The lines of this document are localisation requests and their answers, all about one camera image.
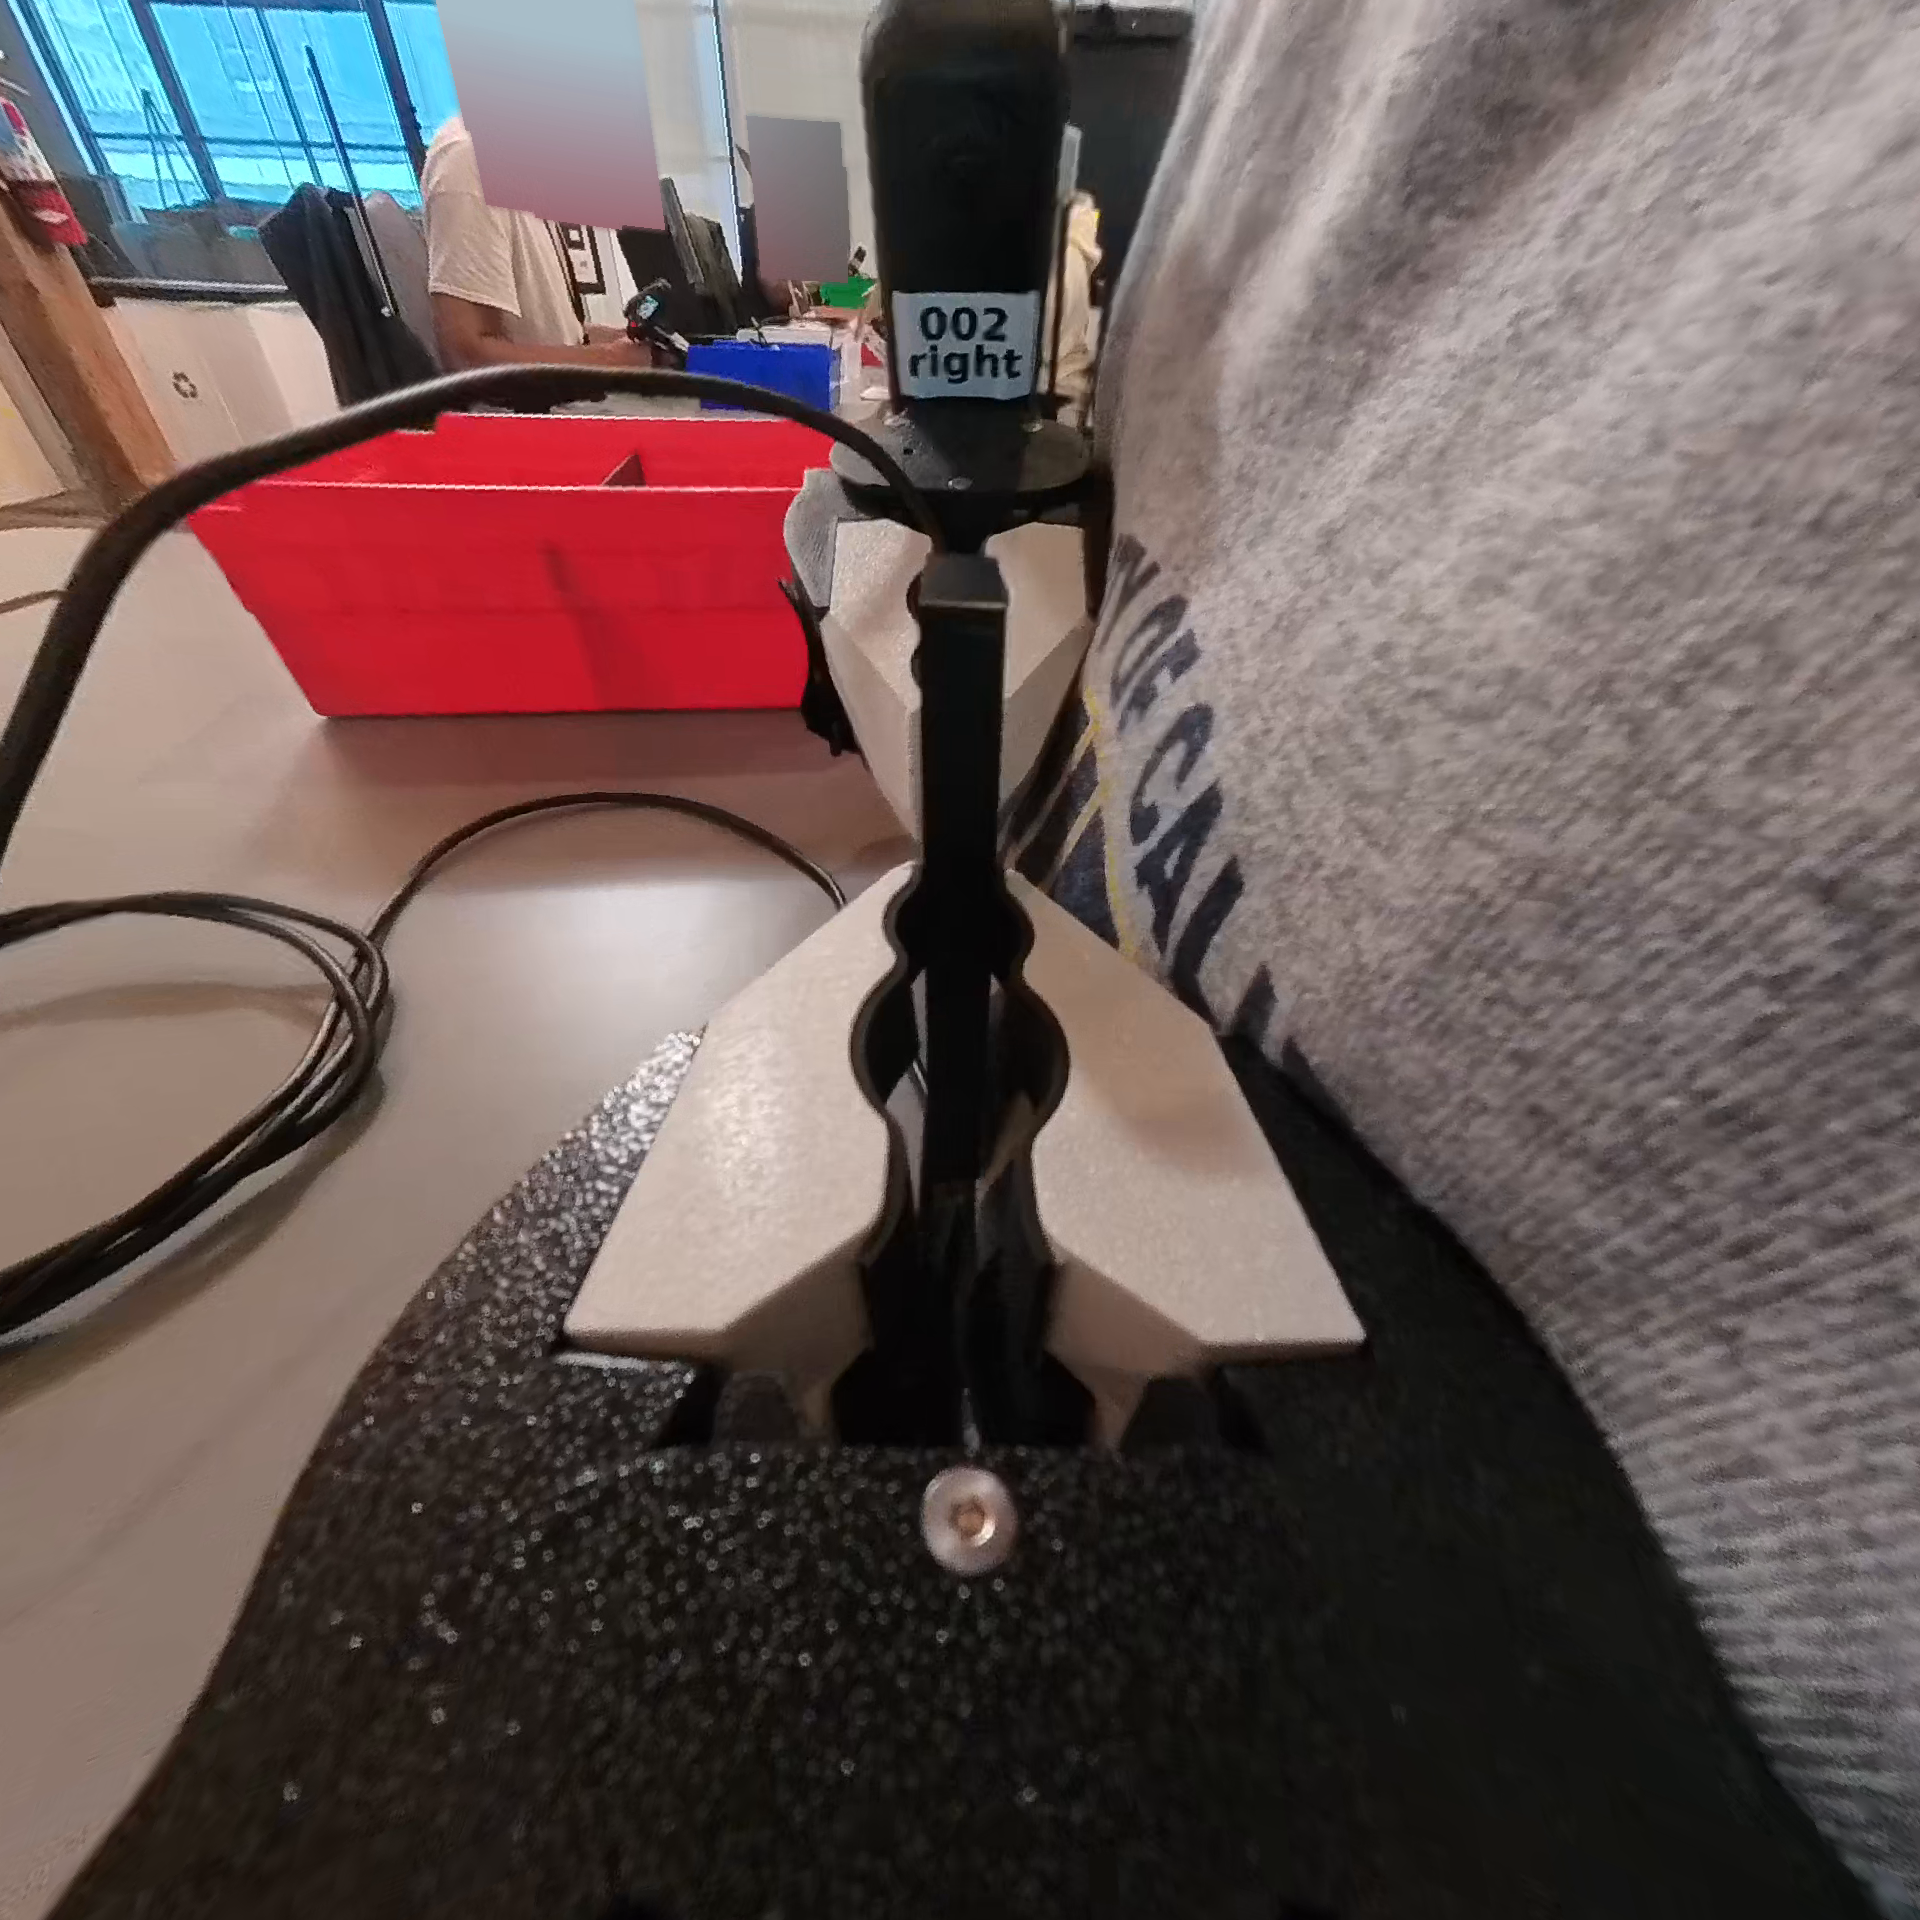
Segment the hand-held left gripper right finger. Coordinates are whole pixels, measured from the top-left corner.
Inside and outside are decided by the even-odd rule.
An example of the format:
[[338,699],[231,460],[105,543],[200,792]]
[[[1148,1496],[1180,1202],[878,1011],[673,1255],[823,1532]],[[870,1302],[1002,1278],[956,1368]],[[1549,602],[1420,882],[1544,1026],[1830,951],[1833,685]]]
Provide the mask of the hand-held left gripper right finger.
[[1024,986],[1062,1030],[1031,1142],[1045,1350],[1116,1448],[1159,1379],[1359,1350],[1362,1323],[1210,1026],[1021,878]]

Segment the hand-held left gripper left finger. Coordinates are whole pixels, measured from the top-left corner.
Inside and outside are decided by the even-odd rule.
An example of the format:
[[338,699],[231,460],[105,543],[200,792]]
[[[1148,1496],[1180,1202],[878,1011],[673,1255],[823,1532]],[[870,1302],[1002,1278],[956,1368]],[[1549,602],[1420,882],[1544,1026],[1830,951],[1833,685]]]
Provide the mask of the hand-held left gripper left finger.
[[774,1375],[856,1446],[945,1440],[918,1007],[889,995],[911,878],[879,876],[708,1020],[566,1310],[570,1350]]

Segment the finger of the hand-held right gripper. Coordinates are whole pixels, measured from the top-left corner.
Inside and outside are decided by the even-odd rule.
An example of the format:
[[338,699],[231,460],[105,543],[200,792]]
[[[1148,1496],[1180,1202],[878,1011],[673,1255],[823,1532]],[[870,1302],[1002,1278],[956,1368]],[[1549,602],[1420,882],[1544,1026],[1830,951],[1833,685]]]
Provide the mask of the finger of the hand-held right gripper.
[[908,602],[927,555],[921,533],[889,519],[838,522],[823,616],[825,659],[855,746],[913,842],[921,842],[921,626]]
[[1010,823],[1090,644],[1082,533],[1062,524],[1015,528],[997,538],[997,564],[1007,595],[999,819]]

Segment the black usb hub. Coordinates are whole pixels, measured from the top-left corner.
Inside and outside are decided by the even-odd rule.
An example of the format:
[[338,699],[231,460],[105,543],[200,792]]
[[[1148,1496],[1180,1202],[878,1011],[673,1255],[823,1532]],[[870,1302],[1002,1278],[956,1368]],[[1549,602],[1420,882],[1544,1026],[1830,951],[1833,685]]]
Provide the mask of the black usb hub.
[[1001,685],[1007,595],[973,550],[918,576],[921,864],[909,951],[925,999],[924,1186],[968,1190],[990,1125],[990,1007],[1001,957]]

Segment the red plastic bin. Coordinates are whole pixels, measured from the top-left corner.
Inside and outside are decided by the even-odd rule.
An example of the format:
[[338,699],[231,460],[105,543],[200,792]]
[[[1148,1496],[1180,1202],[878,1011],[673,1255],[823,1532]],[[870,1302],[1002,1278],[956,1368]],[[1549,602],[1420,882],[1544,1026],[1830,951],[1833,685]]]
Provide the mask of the red plastic bin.
[[753,415],[445,415],[190,530],[325,718],[786,710],[783,517],[830,447]]

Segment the grey printed sweatshirt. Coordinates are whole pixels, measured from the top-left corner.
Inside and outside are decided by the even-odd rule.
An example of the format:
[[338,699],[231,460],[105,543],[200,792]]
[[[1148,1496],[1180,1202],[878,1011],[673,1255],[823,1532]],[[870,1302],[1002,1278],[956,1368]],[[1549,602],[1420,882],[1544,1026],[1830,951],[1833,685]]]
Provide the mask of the grey printed sweatshirt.
[[1050,895],[1570,1375],[1916,1916],[1916,5],[1197,5]]

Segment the dark hanging jacket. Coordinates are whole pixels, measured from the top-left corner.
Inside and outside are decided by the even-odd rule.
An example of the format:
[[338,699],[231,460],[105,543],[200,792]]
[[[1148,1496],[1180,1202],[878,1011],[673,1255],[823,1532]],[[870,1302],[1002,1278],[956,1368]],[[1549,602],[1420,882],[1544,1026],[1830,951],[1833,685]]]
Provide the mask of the dark hanging jacket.
[[407,255],[381,244],[361,198],[301,183],[258,239],[318,332],[330,394],[345,408],[440,372],[430,341],[407,318]]

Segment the paned window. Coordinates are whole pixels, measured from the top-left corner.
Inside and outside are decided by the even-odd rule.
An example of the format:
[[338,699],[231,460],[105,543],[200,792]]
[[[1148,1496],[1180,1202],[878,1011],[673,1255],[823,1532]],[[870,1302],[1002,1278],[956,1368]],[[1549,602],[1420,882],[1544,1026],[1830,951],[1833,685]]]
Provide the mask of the paned window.
[[276,286],[261,231],[300,187],[418,216],[457,111],[432,2],[4,2],[1,36],[90,282]]

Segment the fire extinguisher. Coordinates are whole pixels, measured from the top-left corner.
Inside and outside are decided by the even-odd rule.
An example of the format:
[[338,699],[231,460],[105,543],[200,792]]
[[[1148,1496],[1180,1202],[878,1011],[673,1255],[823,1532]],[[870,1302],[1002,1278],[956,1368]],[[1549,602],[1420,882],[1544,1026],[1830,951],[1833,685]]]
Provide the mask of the fire extinguisher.
[[80,215],[7,83],[1,84],[1,186],[20,229],[37,246],[85,248],[89,235]]

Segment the wooden post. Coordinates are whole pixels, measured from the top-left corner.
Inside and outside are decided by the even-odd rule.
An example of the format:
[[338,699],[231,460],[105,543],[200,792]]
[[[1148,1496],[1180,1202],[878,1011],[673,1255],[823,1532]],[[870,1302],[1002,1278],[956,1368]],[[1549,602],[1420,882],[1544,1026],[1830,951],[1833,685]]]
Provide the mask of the wooden post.
[[106,514],[175,474],[175,456],[70,248],[1,195],[1,319]]

